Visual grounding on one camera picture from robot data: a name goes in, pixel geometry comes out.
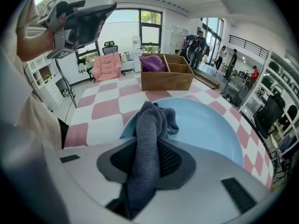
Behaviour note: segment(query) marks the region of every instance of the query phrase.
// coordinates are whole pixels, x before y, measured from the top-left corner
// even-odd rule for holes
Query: pink and white tablecloth
[[[144,101],[167,97],[194,99],[220,113],[239,138],[244,169],[270,188],[273,165],[255,131],[229,102],[196,79],[193,79],[189,91],[141,91],[140,74],[94,84],[84,91],[78,103],[65,147],[91,146],[117,140],[127,121],[138,112]]]

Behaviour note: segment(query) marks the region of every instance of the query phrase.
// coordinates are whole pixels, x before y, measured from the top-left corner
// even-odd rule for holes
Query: wooden box
[[[167,54],[142,54],[159,56],[166,67],[165,72],[143,72],[141,67],[142,91],[188,91],[194,73],[185,58]]]

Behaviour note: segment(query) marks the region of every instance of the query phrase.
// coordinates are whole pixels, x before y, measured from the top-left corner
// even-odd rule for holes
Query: pink armchair
[[[105,56],[95,56],[92,75],[97,81],[121,77],[120,54],[114,52]]]

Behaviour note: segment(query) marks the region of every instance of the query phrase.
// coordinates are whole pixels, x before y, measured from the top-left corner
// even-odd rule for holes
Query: black cable
[[[62,71],[61,71],[61,68],[60,68],[60,66],[59,66],[59,63],[58,63],[57,59],[55,59],[55,63],[56,63],[56,66],[57,66],[57,68],[58,68],[59,73],[61,74],[61,76],[62,76],[62,78],[63,78],[63,80],[64,80],[64,82],[65,82],[66,88],[67,88],[67,90],[69,91],[69,95],[70,95],[70,97],[71,97],[71,100],[72,100],[72,102],[74,103],[75,108],[77,108],[77,104],[76,104],[76,101],[75,101],[75,98],[74,98],[74,94],[73,94],[73,92],[72,92],[72,90],[71,90],[71,85],[70,85],[70,83],[68,82],[68,80],[64,77],[64,75],[63,75],[63,73],[62,73]]]
[[[69,111],[70,111],[71,104],[72,104],[72,102],[70,103],[69,109],[67,110],[67,113],[66,113],[66,116],[65,116],[65,120],[64,120],[65,123],[66,123],[67,115],[68,115],[68,113],[69,113]]]

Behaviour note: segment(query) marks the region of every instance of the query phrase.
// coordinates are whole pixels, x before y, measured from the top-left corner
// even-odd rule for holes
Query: plate
[[[239,139],[225,118],[211,107],[187,98],[164,98],[159,107],[173,108],[179,132],[170,139],[218,152],[243,167],[243,154]],[[121,138],[134,135],[135,114],[126,124]]]

